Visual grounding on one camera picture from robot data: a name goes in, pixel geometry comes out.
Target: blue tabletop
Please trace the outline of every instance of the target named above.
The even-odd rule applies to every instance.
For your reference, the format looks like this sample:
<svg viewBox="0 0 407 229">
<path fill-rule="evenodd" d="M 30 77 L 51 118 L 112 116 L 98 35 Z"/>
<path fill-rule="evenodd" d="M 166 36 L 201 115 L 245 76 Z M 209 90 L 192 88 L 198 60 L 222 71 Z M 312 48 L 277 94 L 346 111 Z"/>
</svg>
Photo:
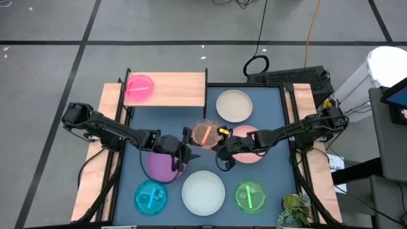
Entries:
<svg viewBox="0 0 407 229">
<path fill-rule="evenodd" d="M 216 99 L 222 92 L 231 89 L 245 92 L 253 103 L 251 116 L 241 123 L 229 123 L 216 112 Z M 202 112 L 202 108 L 137 107 L 134 118 L 130 121 L 130 127 L 160 129 L 163 135 L 171 134 L 181 139 L 183 127 L 192 128 L 202 119 Z M 284 126 L 280 89 L 209 87 L 207 119 L 220 125 L 227 125 L 228 128 L 250 125 L 257 129 L 274 129 Z M 139 150 L 127 144 L 113 225 L 275 225 L 278 215 L 282 212 L 283 196 L 288 193 L 296 193 L 293 169 L 289 164 L 287 141 L 279 142 L 266 157 L 254 164 L 237 162 L 229 172 L 222 172 L 216 167 L 214 151 L 196 146 L 191 148 L 193 154 L 201 157 L 192 160 L 179 178 L 165 186 L 168 191 L 168 202 L 164 210 L 156 216 L 146 216 L 135 208 L 133 198 L 137 187 L 147 178 L 139 166 Z M 142 161 L 145 165 L 147 155 L 147 152 L 143 152 Z M 226 190 L 222 207 L 210 216 L 197 216 L 189 212 L 181 196 L 186 178 L 200 170 L 208 170 L 217 174 Z M 257 215 L 244 214 L 234 203 L 234 189 L 244 179 L 258 181 L 266 191 L 265 208 Z"/>
</svg>

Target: yellow tape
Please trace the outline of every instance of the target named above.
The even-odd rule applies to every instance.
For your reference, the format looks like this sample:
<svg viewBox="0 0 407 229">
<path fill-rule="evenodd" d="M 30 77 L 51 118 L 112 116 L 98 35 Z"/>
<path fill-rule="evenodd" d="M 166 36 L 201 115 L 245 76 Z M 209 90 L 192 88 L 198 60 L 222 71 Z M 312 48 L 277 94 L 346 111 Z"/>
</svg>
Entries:
<svg viewBox="0 0 407 229">
<path fill-rule="evenodd" d="M 222 134 L 229 134 L 229 131 L 222 129 L 222 128 L 219 129 L 219 132 Z"/>
</svg>

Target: gray table surface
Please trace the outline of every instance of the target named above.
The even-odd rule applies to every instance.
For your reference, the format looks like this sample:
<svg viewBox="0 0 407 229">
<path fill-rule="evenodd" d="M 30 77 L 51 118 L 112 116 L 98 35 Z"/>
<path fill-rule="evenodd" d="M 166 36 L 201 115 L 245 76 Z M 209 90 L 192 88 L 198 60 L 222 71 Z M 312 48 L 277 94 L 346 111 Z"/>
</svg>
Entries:
<svg viewBox="0 0 407 229">
<path fill-rule="evenodd" d="M 389 106 L 380 102 L 381 89 L 369 89 L 369 96 L 383 175 L 390 180 L 407 182 L 407 126 L 392 123 Z"/>
<path fill-rule="evenodd" d="M 229 89 L 244 91 L 252 100 L 253 112 L 242 123 L 228 123 L 216 112 L 216 99 Z M 234 128 L 251 125 L 258 129 L 274 129 L 285 125 L 282 101 L 278 88 L 208 88 L 207 118 L 220 125 Z M 202 108 L 135 108 L 132 128 L 161 129 L 163 134 L 181 138 L 183 127 L 193 127 L 202 119 Z M 114 225 L 217 225 L 253 226 L 275 225 L 282 212 L 281 201 L 284 195 L 295 193 L 293 169 L 290 166 L 287 141 L 281 141 L 269 154 L 255 164 L 238 163 L 229 172 L 220 171 L 215 165 L 215 152 L 192 146 L 192 153 L 201 157 L 192 160 L 185 172 L 172 184 L 165 187 L 169 201 L 164 210 L 156 216 L 142 215 L 134 206 L 134 193 L 145 180 L 139 166 L 139 151 L 127 145 L 123 160 L 121 181 L 116 202 Z M 218 212 L 210 216 L 196 216 L 185 207 L 181 190 L 186 178 L 199 170 L 208 170 L 218 175 L 226 190 L 226 197 Z M 235 206 L 233 192 L 243 179 L 255 179 L 265 188 L 267 201 L 263 212 L 248 215 Z"/>
<path fill-rule="evenodd" d="M 407 184 L 400 183 L 400 185 L 404 193 L 404 204 L 407 205 Z M 405 213 L 401 201 L 401 191 L 397 183 L 384 177 L 371 176 L 370 186 L 375 208 L 386 215 L 401 221 L 401 217 L 405 215 Z M 405 228 L 404 226 L 387 219 L 381 214 L 376 213 L 375 216 L 378 228 Z"/>
</svg>

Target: wooden platform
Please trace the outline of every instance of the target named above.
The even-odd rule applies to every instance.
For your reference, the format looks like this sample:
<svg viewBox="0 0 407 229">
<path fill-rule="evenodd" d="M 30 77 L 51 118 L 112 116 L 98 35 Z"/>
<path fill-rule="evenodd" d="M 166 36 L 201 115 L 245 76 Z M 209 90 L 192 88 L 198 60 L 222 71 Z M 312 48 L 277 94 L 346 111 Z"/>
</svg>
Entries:
<svg viewBox="0 0 407 229">
<path fill-rule="evenodd" d="M 154 82 L 152 96 L 144 102 L 125 98 L 125 106 L 196 106 L 205 105 L 205 73 L 130 73 L 149 76 Z"/>
</svg>

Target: blue petri dish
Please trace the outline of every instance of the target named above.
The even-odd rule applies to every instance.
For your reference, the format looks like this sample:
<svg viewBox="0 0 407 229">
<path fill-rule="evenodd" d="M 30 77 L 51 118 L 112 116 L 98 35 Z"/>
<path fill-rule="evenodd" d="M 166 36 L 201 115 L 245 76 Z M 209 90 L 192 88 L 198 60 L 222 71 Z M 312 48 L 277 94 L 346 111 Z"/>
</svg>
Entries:
<svg viewBox="0 0 407 229">
<path fill-rule="evenodd" d="M 163 211 L 167 199 L 168 193 L 163 185 L 145 181 L 135 191 L 134 205 L 139 212 L 154 216 Z"/>
</svg>

